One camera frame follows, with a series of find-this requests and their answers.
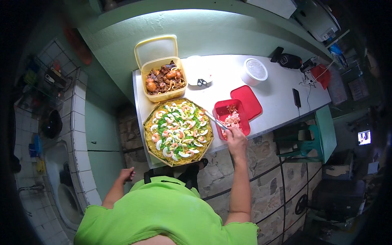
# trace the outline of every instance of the shirt sleeve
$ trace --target shirt sleeve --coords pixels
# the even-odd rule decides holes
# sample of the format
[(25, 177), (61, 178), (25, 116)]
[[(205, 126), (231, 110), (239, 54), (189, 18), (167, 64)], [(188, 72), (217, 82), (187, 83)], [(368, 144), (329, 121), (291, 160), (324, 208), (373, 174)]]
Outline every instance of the shirt sleeve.
[(257, 230), (259, 227), (251, 222), (232, 222), (224, 226), (227, 231), (229, 244), (257, 245)]
[(78, 231), (74, 238), (74, 244), (91, 244), (89, 238), (92, 236), (94, 229), (90, 229), (97, 219), (108, 211), (107, 208), (97, 205), (90, 205), (86, 208), (83, 219), (79, 225)]

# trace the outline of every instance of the cardboard box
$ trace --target cardboard box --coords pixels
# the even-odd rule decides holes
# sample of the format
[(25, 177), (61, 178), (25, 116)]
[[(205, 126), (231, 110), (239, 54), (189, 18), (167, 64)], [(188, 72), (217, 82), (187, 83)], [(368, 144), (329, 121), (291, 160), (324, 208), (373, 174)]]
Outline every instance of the cardboard box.
[(190, 103), (193, 103), (193, 104), (195, 104), (196, 106), (198, 106), (199, 108), (202, 108), (202, 109), (203, 109), (203, 107), (201, 107), (201, 106), (199, 106), (198, 104), (194, 103), (194, 102), (193, 102), (192, 100), (190, 100), (190, 99), (187, 99), (187, 98), (175, 98), (175, 99), (171, 99), (171, 100), (166, 100), (166, 101), (159, 102), (159, 103), (154, 107), (154, 109), (151, 111), (151, 113), (150, 113), (150, 115), (147, 117), (147, 119), (143, 122), (143, 134), (144, 134), (144, 139), (145, 139), (145, 142), (146, 142), (146, 147), (147, 147), (148, 153), (149, 153), (150, 155), (155, 156), (157, 159), (161, 160), (161, 162), (164, 162), (166, 165), (168, 165), (168, 166), (170, 166), (170, 167), (184, 166), (184, 165), (186, 165), (186, 164), (195, 163), (195, 162), (200, 161), (200, 160), (203, 158), (205, 152), (208, 150), (208, 148), (211, 146), (211, 143), (212, 143), (213, 140), (214, 140), (214, 132), (213, 132), (213, 130), (212, 130), (211, 120), (209, 120), (208, 123), (210, 124), (211, 134), (212, 134), (212, 136), (211, 136), (211, 141), (210, 141), (210, 143), (207, 145), (207, 147), (205, 148), (204, 152), (201, 153), (200, 157), (199, 157), (196, 161), (192, 161), (192, 162), (184, 163), (184, 164), (179, 164), (179, 165), (172, 165), (172, 164), (170, 164), (170, 163), (168, 163), (167, 161), (161, 159), (160, 157), (158, 157), (157, 155), (155, 155), (153, 152), (150, 151), (150, 147), (149, 147), (148, 144), (147, 144), (147, 140), (149, 140), (149, 139), (147, 138), (146, 130), (145, 130), (145, 124), (146, 124), (146, 122), (148, 122), (148, 121), (151, 119), (151, 117), (155, 114), (155, 113), (154, 113), (155, 110), (156, 110), (158, 107), (160, 107), (161, 105), (166, 104), (166, 103), (170, 103), (170, 102), (175, 101), (175, 100), (181, 100), (181, 99), (184, 99), (184, 100), (186, 100), (186, 101), (188, 101), (188, 102), (190, 102)]

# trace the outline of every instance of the black scissors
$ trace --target black scissors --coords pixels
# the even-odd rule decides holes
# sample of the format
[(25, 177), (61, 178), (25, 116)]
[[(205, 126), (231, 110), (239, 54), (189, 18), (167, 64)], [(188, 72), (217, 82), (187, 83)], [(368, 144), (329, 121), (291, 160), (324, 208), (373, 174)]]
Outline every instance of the black scissors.
[(209, 87), (208, 85), (207, 85), (207, 82), (204, 80), (204, 79), (198, 79), (197, 80), (197, 86), (199, 86), (199, 87), (201, 87), (201, 86), (206, 86), (207, 88)]

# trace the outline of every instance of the yellow noodle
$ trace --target yellow noodle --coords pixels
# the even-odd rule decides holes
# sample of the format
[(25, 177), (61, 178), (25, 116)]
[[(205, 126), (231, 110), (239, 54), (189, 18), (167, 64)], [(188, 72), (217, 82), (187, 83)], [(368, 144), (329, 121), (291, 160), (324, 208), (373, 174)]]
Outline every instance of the yellow noodle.
[[(200, 158), (200, 156), (201, 156), (202, 154), (204, 154), (204, 152), (206, 151), (207, 146), (208, 146), (209, 143), (211, 142), (211, 138), (212, 138), (212, 128), (211, 128), (210, 120), (209, 120), (209, 118), (208, 118), (206, 115), (204, 115), (204, 116), (203, 116), (203, 119), (207, 121), (207, 124), (206, 124), (205, 126), (207, 127), (208, 132), (207, 132), (206, 135), (203, 135), (203, 137), (204, 137), (204, 139), (205, 139), (207, 142), (205, 142), (205, 143), (200, 143), (200, 142), (198, 142), (198, 143), (200, 143), (200, 144), (203, 145), (202, 147), (197, 147), (197, 146), (195, 146), (195, 148), (196, 148), (197, 150), (200, 151), (199, 153), (196, 153), (196, 154), (194, 154), (193, 156), (190, 156), (190, 157), (187, 157), (187, 158), (179, 158), (178, 161), (174, 161), (171, 157), (165, 157), (165, 156), (163, 156), (163, 153), (162, 153), (162, 150), (163, 150), (163, 148), (164, 148), (163, 142), (162, 142), (161, 150), (158, 151), (158, 150), (156, 149), (156, 146), (155, 146), (156, 143), (154, 143), (154, 142), (152, 141), (152, 135), (153, 135), (153, 133), (156, 132), (156, 131), (155, 131), (155, 130), (154, 130), (154, 132), (151, 132), (151, 131), (150, 131), (151, 126), (154, 125), (154, 124), (152, 123), (152, 120), (155, 118), (156, 112), (158, 112), (158, 111), (165, 111), (166, 113), (170, 113), (170, 112), (165, 108), (165, 105), (171, 106), (171, 103), (174, 102), (174, 103), (177, 104), (177, 106), (179, 106), (179, 105), (180, 105), (182, 102), (184, 102), (184, 101), (187, 101), (187, 100), (186, 100), (186, 99), (179, 99), (179, 100), (174, 100), (174, 101), (162, 102), (161, 105), (160, 105), (156, 110), (154, 110), (154, 111), (151, 113), (151, 115), (148, 117), (148, 120), (146, 121), (146, 123), (145, 123), (145, 125), (144, 125), (144, 133), (145, 133), (144, 136), (145, 136), (146, 144), (148, 145), (149, 150), (150, 150), (152, 153), (154, 153), (157, 157), (159, 157), (159, 158), (161, 158), (161, 159), (167, 161), (168, 163), (170, 163), (172, 166), (173, 166), (173, 165), (181, 165), (181, 164), (185, 164), (185, 163), (190, 163), (190, 162), (194, 162), (194, 161), (198, 160), (198, 159)], [(188, 105), (189, 107), (192, 107), (192, 104), (191, 104), (189, 101), (187, 101), (187, 103), (184, 104), (184, 105)], [(198, 107), (196, 104), (194, 104), (194, 105), (195, 105), (195, 107), (196, 107), (198, 110), (200, 110), (200, 111), (202, 110), (202, 108)]]

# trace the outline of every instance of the tongs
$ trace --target tongs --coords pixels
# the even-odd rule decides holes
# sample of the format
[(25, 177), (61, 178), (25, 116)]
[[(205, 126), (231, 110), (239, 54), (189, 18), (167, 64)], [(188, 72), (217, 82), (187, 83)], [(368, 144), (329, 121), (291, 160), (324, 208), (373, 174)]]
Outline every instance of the tongs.
[(219, 120), (215, 119), (215, 117), (209, 113), (208, 111), (204, 110), (204, 113), (209, 117), (214, 123), (216, 123), (221, 129), (226, 130), (228, 129), (226, 126), (224, 126)]

